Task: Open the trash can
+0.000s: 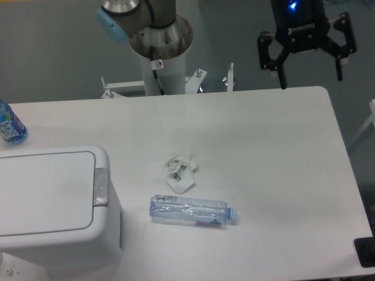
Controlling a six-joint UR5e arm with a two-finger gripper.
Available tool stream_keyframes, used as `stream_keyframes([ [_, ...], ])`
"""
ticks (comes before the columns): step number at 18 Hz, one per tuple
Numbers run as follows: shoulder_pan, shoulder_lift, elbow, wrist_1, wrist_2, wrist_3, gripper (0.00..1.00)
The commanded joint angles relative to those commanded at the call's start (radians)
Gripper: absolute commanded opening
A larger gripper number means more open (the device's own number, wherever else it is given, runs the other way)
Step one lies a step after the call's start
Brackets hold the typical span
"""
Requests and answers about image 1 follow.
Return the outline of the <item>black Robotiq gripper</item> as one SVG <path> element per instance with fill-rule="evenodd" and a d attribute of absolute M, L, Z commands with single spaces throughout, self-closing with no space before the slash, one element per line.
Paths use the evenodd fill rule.
<path fill-rule="evenodd" d="M 352 21 L 348 12 L 341 13 L 328 22 L 324 4 L 318 0 L 271 1 L 276 24 L 276 33 L 261 32 L 257 39 L 260 67 L 276 71 L 280 87 L 287 88 L 284 63 L 290 53 L 316 50 L 323 42 L 328 30 L 343 36 L 341 43 L 328 38 L 328 53 L 335 58 L 337 80 L 343 80 L 342 67 L 349 62 L 349 56 L 357 52 L 357 43 Z M 276 59 L 272 59 L 269 47 L 273 41 L 283 48 Z"/>

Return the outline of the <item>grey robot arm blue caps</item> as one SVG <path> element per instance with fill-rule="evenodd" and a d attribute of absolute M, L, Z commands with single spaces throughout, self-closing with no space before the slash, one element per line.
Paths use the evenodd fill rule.
<path fill-rule="evenodd" d="M 257 39 L 260 67 L 277 72 L 285 89 L 288 55 L 322 49 L 335 58 L 342 80 L 342 60 L 357 50 L 349 14 L 329 20 L 323 1 L 271 1 L 271 6 L 276 32 L 261 32 Z M 103 1 L 96 15 L 114 40 L 128 40 L 149 61 L 179 57 L 193 42 L 192 28 L 177 15 L 175 1 Z"/>

